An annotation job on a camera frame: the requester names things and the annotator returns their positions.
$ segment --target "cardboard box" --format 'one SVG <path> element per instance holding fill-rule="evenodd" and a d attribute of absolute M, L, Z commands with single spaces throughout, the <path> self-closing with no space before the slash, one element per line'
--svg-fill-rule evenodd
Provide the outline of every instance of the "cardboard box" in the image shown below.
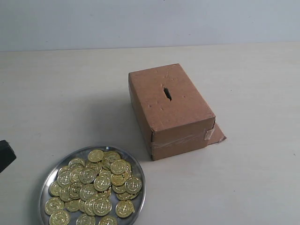
<path fill-rule="evenodd" d="M 226 138 L 180 64 L 131 72 L 128 82 L 132 106 L 153 160 Z"/>

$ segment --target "plate rim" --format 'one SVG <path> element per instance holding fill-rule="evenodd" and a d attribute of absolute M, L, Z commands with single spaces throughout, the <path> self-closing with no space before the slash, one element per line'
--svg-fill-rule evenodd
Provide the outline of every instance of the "plate rim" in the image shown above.
<path fill-rule="evenodd" d="M 88 146 L 88 147 L 84 147 L 84 148 L 81 148 L 81 149 L 78 149 L 78 150 L 75 150 L 73 152 L 71 152 L 70 154 L 66 155 L 62 160 L 60 160 L 57 164 L 55 164 L 54 168 L 48 173 L 47 177 L 45 178 L 45 181 L 43 182 L 43 185 L 40 189 L 40 194 L 39 194 L 39 198 L 38 198 L 38 207 L 37 207 L 37 210 L 38 210 L 38 217 L 39 217 L 39 220 L 40 220 L 40 223 L 42 225 L 46 225 L 44 222 L 43 222 L 43 219 L 42 219 L 42 215 L 41 215 L 41 198 L 42 198 L 42 193 L 43 193 L 43 189 L 44 189 L 44 186 L 46 185 L 46 182 L 48 181 L 49 177 L 51 176 L 51 174 L 54 172 L 54 170 L 56 170 L 56 167 L 61 164 L 63 161 L 65 161 L 65 159 L 67 159 L 70 155 L 73 155 L 75 153 L 78 153 L 80 151 L 83 151 L 83 150 L 86 150 L 86 149 L 90 149 L 90 148 L 114 148 L 114 149 L 118 149 L 118 150 L 121 150 L 121 151 L 124 151 L 126 152 L 132 159 L 133 161 L 138 165 L 140 171 L 141 171 L 141 175 L 142 175 L 142 180 L 143 180 L 143 186 L 142 186 L 142 190 L 143 190 L 143 195 L 142 195 L 142 202 L 141 202 L 141 206 L 136 214 L 136 216 L 131 220 L 131 223 L 129 225 L 132 225 L 135 223 L 136 219 L 138 218 L 140 212 L 142 211 L 143 209 L 143 206 L 144 206 L 144 203 L 145 203 L 145 197 L 146 197 L 146 187 L 145 187 L 145 184 L 146 184 L 146 180 L 145 180 L 145 175 L 144 175 L 144 171 L 140 165 L 140 163 L 137 161 L 137 159 L 131 154 L 129 153 L 128 151 L 122 149 L 122 148 L 119 148 L 119 147 L 115 147 L 113 145 L 91 145 L 91 146 Z"/>

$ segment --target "cardboard flap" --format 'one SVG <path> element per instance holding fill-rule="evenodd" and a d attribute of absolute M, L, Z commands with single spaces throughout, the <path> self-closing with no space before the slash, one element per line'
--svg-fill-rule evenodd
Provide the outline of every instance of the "cardboard flap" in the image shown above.
<path fill-rule="evenodd" d="M 220 143 L 225 139 L 226 139 L 226 136 L 221 131 L 219 125 L 215 124 L 215 131 L 213 132 L 210 140 L 208 141 L 208 145 L 215 144 L 215 143 Z"/>

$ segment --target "pile of coins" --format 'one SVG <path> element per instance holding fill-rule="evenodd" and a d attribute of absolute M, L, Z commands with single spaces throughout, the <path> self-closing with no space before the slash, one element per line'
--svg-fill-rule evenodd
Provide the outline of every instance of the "pile of coins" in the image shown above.
<path fill-rule="evenodd" d="M 57 180 L 49 187 L 53 197 L 45 203 L 50 225 L 68 225 L 69 212 L 79 210 L 83 214 L 76 225 L 95 225 L 95 216 L 102 217 L 98 225 L 117 225 L 117 219 L 107 215 L 112 210 L 109 200 L 112 189 L 120 200 L 115 208 L 120 218 L 135 211 L 131 200 L 142 189 L 142 181 L 131 174 L 131 164 L 115 151 L 94 149 L 88 154 L 87 161 L 73 158 L 59 169 L 57 175 Z"/>

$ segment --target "metal plate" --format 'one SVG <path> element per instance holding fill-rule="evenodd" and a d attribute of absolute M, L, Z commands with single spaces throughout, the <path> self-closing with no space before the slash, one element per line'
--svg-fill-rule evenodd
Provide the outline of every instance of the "metal plate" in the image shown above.
<path fill-rule="evenodd" d="M 135 212 L 132 213 L 129 217 L 124 218 L 124 219 L 117 217 L 115 208 L 116 208 L 116 205 L 119 202 L 119 200 L 117 199 L 115 192 L 112 191 L 112 194 L 109 198 L 112 202 L 112 210 L 108 215 L 116 217 L 117 221 L 118 221 L 118 225 L 132 225 L 135 222 L 135 220 L 137 219 L 139 213 L 141 212 L 141 210 L 143 208 L 144 201 L 145 201 L 145 194 L 146 194 L 145 193 L 145 176 L 144 176 L 144 173 L 143 173 L 143 170 L 142 170 L 140 164 L 131 154 L 129 154 L 128 152 L 126 152 L 123 149 L 119 149 L 119 148 L 112 147 L 112 146 L 91 146 L 91 147 L 80 149 L 80 150 L 75 151 L 75 152 L 71 153 L 70 155 L 66 156 L 49 173 L 48 177 L 46 178 L 46 180 L 43 184 L 43 187 L 42 187 L 42 190 L 40 193 L 40 198 L 39 198 L 38 213 L 40 215 L 41 224 L 44 224 L 44 225 L 49 224 L 50 216 L 45 213 L 44 205 L 45 205 L 46 201 L 48 201 L 51 198 L 51 196 L 49 194 L 49 186 L 53 181 L 55 181 L 57 179 L 58 170 L 62 166 L 68 165 L 69 161 L 75 157 L 80 157 L 80 158 L 87 160 L 89 152 L 96 148 L 102 149 L 103 151 L 116 151 L 117 153 L 119 153 L 121 155 L 122 159 L 130 162 L 131 167 L 132 167 L 132 175 L 136 176 L 142 180 L 142 184 L 143 184 L 142 189 L 141 189 L 139 195 L 135 199 L 132 200 L 132 202 L 135 205 Z M 82 214 L 82 212 L 80 212 L 80 211 L 70 212 L 71 219 L 70 219 L 69 224 L 75 225 L 77 218 L 81 214 Z M 102 217 L 96 216 L 95 218 L 96 218 L 96 225 L 98 225 L 98 223 Z"/>

